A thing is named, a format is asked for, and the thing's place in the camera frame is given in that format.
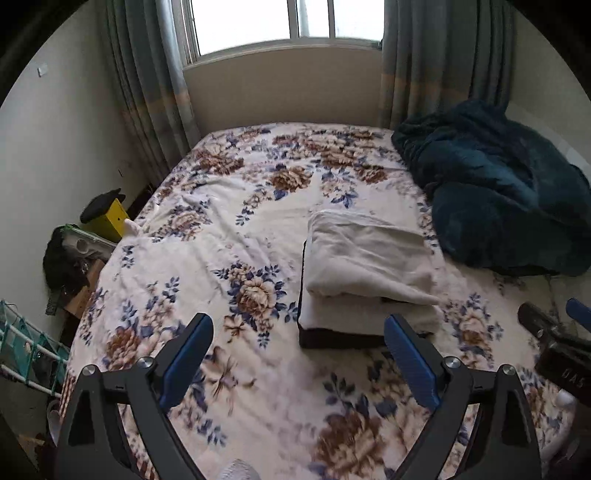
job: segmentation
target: dark teal blanket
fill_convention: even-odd
[[[403,122],[392,135],[433,203],[452,258],[504,274],[580,275],[591,265],[591,192],[533,130],[476,100]]]

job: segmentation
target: bed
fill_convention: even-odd
[[[269,124],[202,139],[140,214],[139,234],[124,237],[103,269],[74,340],[61,413],[84,365],[130,367],[205,312],[215,324],[212,347],[169,417],[207,478],[236,458],[263,479],[391,478],[428,412],[387,350],[298,345],[307,220],[334,208],[388,221],[411,216],[447,286],[435,346],[470,367],[513,364],[540,448],[563,436],[572,414],[556,406],[558,388],[533,371],[538,346],[516,318],[526,300],[555,313],[547,279],[446,259],[390,136]],[[458,466],[475,413],[466,414],[444,478]],[[131,410],[122,417],[138,467],[156,478]]]

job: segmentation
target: light switch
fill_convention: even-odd
[[[42,63],[37,68],[37,73],[39,74],[40,77],[43,77],[47,73],[48,70],[49,70],[49,67],[47,66],[47,63]]]

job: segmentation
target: window sill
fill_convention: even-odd
[[[227,48],[220,51],[200,56],[190,65],[183,67],[183,71],[199,65],[213,63],[219,60],[226,60],[251,53],[274,50],[290,50],[292,48],[358,48],[360,50],[379,50],[379,42],[375,40],[362,40],[360,38],[298,38],[296,40],[273,40],[239,47]]]

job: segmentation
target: yellow box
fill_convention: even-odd
[[[126,218],[129,218],[127,212],[121,202],[115,199],[106,213],[88,223],[84,223],[82,228],[117,243],[123,237],[124,220]]]

